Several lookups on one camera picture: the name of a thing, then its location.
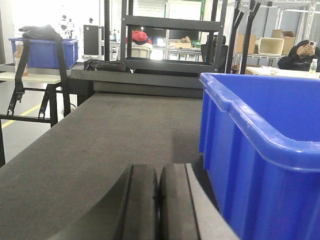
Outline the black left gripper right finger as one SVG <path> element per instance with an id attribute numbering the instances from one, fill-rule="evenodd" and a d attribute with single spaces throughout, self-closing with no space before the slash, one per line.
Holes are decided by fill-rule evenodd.
<path id="1" fill-rule="evenodd" d="M 207 172 L 195 164 L 168 164 L 159 183 L 160 233 L 164 240 L 237 240 L 226 223 Z"/>

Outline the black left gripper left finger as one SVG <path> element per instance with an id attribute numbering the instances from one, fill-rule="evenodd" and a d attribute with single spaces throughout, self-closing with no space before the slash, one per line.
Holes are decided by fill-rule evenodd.
<path id="1" fill-rule="evenodd" d="M 85 215 L 52 240 L 157 240 L 158 182 L 148 164 L 128 166 Z"/>

